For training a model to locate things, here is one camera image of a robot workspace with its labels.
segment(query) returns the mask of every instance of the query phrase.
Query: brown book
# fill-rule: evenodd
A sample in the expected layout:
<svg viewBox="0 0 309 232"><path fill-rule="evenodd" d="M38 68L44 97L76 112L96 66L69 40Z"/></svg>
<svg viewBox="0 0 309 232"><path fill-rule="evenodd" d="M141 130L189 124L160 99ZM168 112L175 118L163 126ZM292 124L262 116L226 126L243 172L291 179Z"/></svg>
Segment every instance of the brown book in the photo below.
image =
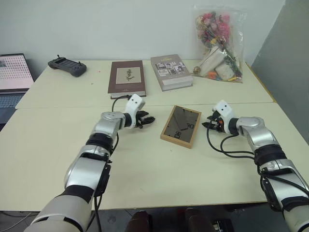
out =
<svg viewBox="0 0 309 232"><path fill-rule="evenodd" d="M141 60L112 62L108 93L112 99L134 93L146 97L143 62Z"/></svg>

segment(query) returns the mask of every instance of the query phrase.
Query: white wall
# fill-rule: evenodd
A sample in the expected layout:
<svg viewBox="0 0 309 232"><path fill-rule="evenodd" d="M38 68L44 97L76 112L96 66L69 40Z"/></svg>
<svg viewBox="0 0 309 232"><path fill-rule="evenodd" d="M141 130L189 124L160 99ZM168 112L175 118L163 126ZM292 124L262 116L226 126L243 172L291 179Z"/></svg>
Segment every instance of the white wall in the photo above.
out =
<svg viewBox="0 0 309 232"><path fill-rule="evenodd" d="M70 59L198 58L192 6L246 9L245 59L252 64L284 0L0 0L0 54L25 53L38 75Z"/></svg>

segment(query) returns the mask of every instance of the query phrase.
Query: remote controller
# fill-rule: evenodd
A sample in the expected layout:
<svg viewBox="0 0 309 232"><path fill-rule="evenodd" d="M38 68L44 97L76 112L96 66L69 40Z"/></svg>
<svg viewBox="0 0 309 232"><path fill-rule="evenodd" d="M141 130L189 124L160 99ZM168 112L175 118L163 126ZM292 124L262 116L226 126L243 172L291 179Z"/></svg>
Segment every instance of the remote controller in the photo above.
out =
<svg viewBox="0 0 309 232"><path fill-rule="evenodd" d="M63 71L69 72L72 76L78 77L86 72L86 65L81 62L75 62L65 57L60 57L57 55L58 58L48 62L48 66L52 69L61 69Z"/></svg>

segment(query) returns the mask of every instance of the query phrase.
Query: white table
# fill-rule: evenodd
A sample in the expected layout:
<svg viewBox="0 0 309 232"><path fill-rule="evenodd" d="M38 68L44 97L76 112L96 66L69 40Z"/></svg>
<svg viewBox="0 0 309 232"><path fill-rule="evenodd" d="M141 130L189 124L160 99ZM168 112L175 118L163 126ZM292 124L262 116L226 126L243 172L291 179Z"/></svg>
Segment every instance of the white table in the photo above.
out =
<svg viewBox="0 0 309 232"><path fill-rule="evenodd" d="M197 60L185 60L192 70ZM47 67L16 106L23 108L100 107L111 106L107 93L111 64L109 60L84 60L87 71L73 77L61 70ZM218 99L228 103L273 102L248 66L243 64L243 83L227 83L194 77L193 86L162 92L149 60L143 61L147 105L216 104Z"/></svg>
<svg viewBox="0 0 309 232"><path fill-rule="evenodd" d="M288 158L309 180L309 147L276 103L232 104L237 116L260 116ZM187 105L202 112L212 105ZM63 191L64 175L79 149L110 107L19 109L0 132L0 210L39 211ZM156 121L140 130L119 132L111 177L101 209L263 202L256 166L210 148L198 128L193 148L160 139L172 106L148 106ZM226 136L212 131L215 146ZM226 150L250 150L244 137Z"/></svg>

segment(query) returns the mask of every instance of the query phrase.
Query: black cable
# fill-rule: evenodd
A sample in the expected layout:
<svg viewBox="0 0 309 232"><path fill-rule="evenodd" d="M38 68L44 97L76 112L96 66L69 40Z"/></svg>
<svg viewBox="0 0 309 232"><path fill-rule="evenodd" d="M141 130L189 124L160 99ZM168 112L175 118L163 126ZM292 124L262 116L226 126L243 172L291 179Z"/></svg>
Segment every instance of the black cable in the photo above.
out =
<svg viewBox="0 0 309 232"><path fill-rule="evenodd" d="M114 102L112 103L112 112L114 112L114 106L115 106L116 101L118 101L119 99L125 99L125 98L129 100L131 98L131 95L124 95L124 96L120 96L116 98Z"/></svg>
<svg viewBox="0 0 309 232"><path fill-rule="evenodd" d="M99 198L99 200L98 200L98 208L100 207L101 201L102 201L102 195L100 196L100 198ZM88 226L87 226L86 231L87 231L87 230L89 229L89 227L91 226L91 223L93 222L93 219L95 218L95 216L96 216L96 213L93 212L92 215L91 215L91 218L90 218L90 220L89 220L89 222L88 222Z"/></svg>
<svg viewBox="0 0 309 232"><path fill-rule="evenodd" d="M97 198L95 197L95 215L96 215L96 218L97 218L98 232L102 232L100 217L98 215L98 208L99 208L99 205L98 205L98 202L97 202Z"/></svg>
<svg viewBox="0 0 309 232"><path fill-rule="evenodd" d="M114 100L114 102L112 103L112 112L114 112L114 106L115 106L116 101L118 101L119 99L125 99L125 98L127 98L129 100L131 98L131 95L124 95L124 96L120 96L120 97L116 98ZM118 135L118 132L117 132L117 141L116 141L115 146L112 148L111 155L113 154L114 150L116 149L118 142L119 142L119 135Z"/></svg>
<svg viewBox="0 0 309 232"><path fill-rule="evenodd" d="M226 156L231 157L231 158L248 158L248 159L254 160L254 157L252 157L252 156L232 156L232 155L229 155L226 151L223 150L223 143L224 143L227 139L233 138L233 137L236 137L236 136L237 136L237 135L230 135L230 136L225 137L225 138L221 141L221 143L220 143L220 148L221 148L222 153L225 154Z"/></svg>
<svg viewBox="0 0 309 232"><path fill-rule="evenodd" d="M260 176L260 186L261 186L261 189L264 191L262 181L263 181L263 177L262 177L262 176Z"/></svg>
<svg viewBox="0 0 309 232"><path fill-rule="evenodd" d="M211 143L211 140L209 138L209 130L210 130L210 125L212 123L212 120L210 120L210 123L208 124L207 126L207 130L206 130L206 137L207 137L207 141L209 143L209 145L212 147L212 149L214 149L215 151L217 152L221 152L221 153L224 153L225 155L229 156L229 157L232 157L232 158L250 158L250 159L254 159L253 157L251 156L230 156L228 153L231 153L231 154L236 154L236 153L247 153L247 154L251 154L251 155L254 155L253 152L251 151L224 151L224 150L219 150L217 148L215 148L212 143ZM233 135L233 136L227 136L226 138L223 139L223 142L228 139L228 138L232 138L232 137L236 137L236 135Z"/></svg>
<svg viewBox="0 0 309 232"><path fill-rule="evenodd" d="M277 176L273 176L273 175L269 175L269 174L265 174L265 173L262 173L260 171L260 167L257 166L257 173L263 177L263 178L268 178L268 179L272 179L272 180L277 180L279 182L282 182L282 183L285 183L285 184L288 184L288 185L292 185L293 187L303 191L305 194L307 194L309 196L309 191L307 189L305 189L304 187L301 187L300 185L298 184L295 184L294 182L291 182L289 180L286 180L286 179L283 179L283 178L280 178L280 177L277 177Z"/></svg>

